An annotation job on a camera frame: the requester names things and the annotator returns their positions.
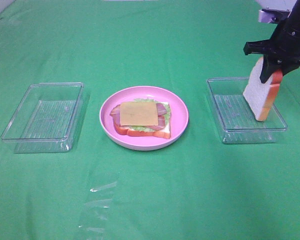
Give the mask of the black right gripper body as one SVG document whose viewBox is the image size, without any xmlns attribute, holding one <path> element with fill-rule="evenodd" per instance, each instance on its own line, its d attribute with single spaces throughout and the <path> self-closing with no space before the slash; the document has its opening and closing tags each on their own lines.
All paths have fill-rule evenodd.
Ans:
<svg viewBox="0 0 300 240">
<path fill-rule="evenodd" d="M 269 39 L 246 42 L 243 52 L 263 55 L 267 65 L 300 61 L 300 17 L 281 21 Z"/>
</svg>

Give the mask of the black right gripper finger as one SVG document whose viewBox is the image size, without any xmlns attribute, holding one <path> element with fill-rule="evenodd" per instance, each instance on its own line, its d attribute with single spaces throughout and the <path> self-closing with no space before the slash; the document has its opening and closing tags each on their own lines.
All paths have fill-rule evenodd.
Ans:
<svg viewBox="0 0 300 240">
<path fill-rule="evenodd" d="M 263 56 L 262 69 L 259 79 L 262 84 L 265 84 L 270 76 L 280 69 L 280 60 L 271 56 Z"/>
<path fill-rule="evenodd" d="M 281 64 L 282 75 L 285 76 L 288 73 L 298 69 L 300 67 L 300 61 L 283 61 Z"/>
</svg>

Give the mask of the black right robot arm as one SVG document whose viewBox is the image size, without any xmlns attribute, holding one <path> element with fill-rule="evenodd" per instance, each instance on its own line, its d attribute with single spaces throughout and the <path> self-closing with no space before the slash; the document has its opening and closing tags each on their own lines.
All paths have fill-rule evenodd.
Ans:
<svg viewBox="0 0 300 240">
<path fill-rule="evenodd" d="M 277 70 L 283 75 L 300 67 L 300 0 L 290 1 L 292 8 L 284 8 L 284 3 L 270 7 L 265 1 L 260 1 L 262 9 L 258 20 L 264 23 L 276 24 L 269 39 L 246 42 L 244 54 L 263 55 L 262 69 L 259 76 L 261 83 L 266 83 Z"/>
</svg>

